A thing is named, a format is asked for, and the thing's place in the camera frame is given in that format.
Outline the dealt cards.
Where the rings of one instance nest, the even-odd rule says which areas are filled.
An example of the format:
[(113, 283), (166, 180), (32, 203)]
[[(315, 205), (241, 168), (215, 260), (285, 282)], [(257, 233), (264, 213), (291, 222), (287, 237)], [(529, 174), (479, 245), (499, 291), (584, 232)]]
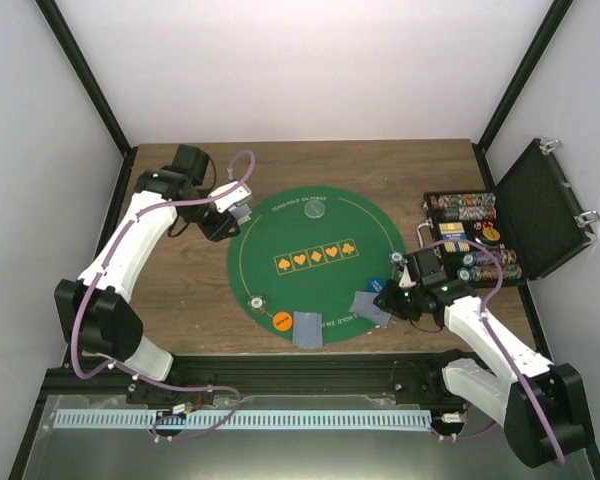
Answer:
[(391, 315), (374, 304), (378, 296), (375, 292), (356, 291), (349, 312), (371, 321), (379, 327), (386, 328)]
[(292, 343), (302, 349), (323, 347), (322, 315), (317, 312), (293, 312)]

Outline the orange big blind button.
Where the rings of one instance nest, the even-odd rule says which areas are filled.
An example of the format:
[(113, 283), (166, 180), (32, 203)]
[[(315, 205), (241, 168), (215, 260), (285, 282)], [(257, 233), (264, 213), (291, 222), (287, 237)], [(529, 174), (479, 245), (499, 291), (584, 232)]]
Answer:
[(293, 326), (293, 315), (286, 311), (277, 312), (272, 317), (272, 325), (276, 331), (289, 331)]

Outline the blue playing card deck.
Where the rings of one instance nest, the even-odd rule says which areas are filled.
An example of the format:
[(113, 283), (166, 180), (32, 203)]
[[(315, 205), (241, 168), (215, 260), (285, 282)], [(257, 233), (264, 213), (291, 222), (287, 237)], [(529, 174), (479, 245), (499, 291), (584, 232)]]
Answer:
[(251, 220), (252, 210), (248, 204), (234, 206), (230, 213), (235, 218), (238, 225), (242, 225)]

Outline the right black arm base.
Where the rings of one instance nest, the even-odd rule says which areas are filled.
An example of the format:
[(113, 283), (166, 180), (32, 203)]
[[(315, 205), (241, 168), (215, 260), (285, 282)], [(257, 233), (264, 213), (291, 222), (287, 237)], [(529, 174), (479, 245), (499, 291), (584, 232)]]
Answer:
[(441, 369), (407, 368), (393, 372), (391, 385), (398, 404), (417, 404), (423, 408), (460, 405), (467, 402), (445, 385)]

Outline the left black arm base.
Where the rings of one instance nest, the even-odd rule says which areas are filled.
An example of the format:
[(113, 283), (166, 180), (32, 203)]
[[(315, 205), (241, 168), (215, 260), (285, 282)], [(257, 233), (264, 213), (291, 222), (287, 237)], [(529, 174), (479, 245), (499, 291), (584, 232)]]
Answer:
[(169, 406), (192, 402), (196, 405), (210, 405), (215, 399), (213, 392), (191, 392), (165, 389), (142, 380), (126, 381), (126, 398), (129, 404)]

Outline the blue small blind button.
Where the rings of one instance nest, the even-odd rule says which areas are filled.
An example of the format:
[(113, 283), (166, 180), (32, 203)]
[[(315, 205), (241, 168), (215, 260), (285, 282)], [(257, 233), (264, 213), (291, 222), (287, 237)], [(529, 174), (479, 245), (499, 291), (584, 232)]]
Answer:
[(380, 293), (385, 286), (385, 280), (380, 277), (373, 277), (369, 280), (367, 290), (373, 293)]

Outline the clear dealer button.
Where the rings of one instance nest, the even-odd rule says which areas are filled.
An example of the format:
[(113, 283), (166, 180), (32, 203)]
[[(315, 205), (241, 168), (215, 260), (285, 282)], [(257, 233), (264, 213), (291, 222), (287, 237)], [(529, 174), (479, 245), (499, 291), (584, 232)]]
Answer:
[(326, 206), (323, 201), (310, 199), (304, 205), (304, 214), (309, 219), (320, 219), (326, 212)]

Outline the stack of poker chips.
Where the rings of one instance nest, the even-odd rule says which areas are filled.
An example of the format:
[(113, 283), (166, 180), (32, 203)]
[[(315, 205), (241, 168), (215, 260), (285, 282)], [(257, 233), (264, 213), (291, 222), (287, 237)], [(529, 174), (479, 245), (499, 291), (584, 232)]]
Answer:
[(249, 308), (256, 314), (262, 315), (267, 310), (267, 302), (260, 295), (252, 296), (248, 301)]

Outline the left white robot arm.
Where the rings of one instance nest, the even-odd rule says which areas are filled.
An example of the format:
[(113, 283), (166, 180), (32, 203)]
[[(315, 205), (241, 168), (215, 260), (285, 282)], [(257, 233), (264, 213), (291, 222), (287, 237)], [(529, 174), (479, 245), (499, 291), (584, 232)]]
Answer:
[(79, 378), (119, 368), (149, 382), (150, 393), (161, 403), (183, 395), (185, 381), (172, 371), (173, 355), (146, 337), (130, 301), (146, 261), (178, 220), (196, 225), (211, 242), (239, 234), (234, 213), (252, 198), (247, 181), (256, 160), (250, 150), (238, 155), (249, 158), (241, 178), (229, 166), (225, 184), (205, 187), (206, 174), (216, 170), (210, 155), (179, 145), (170, 164), (138, 177), (121, 223), (93, 262), (76, 280), (58, 283), (54, 300)]

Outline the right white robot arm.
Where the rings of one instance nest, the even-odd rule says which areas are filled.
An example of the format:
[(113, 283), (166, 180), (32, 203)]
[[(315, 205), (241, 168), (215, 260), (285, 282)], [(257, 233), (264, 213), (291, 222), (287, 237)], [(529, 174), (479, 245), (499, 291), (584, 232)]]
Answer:
[(470, 284), (448, 279), (431, 249), (392, 252), (397, 279), (386, 281), (375, 305), (403, 320), (423, 314), (464, 340), (477, 359), (459, 359), (428, 373), (427, 396), (445, 403), (459, 396), (487, 414), (526, 466), (563, 464), (594, 441), (584, 382), (570, 364), (532, 350), (488, 309)]

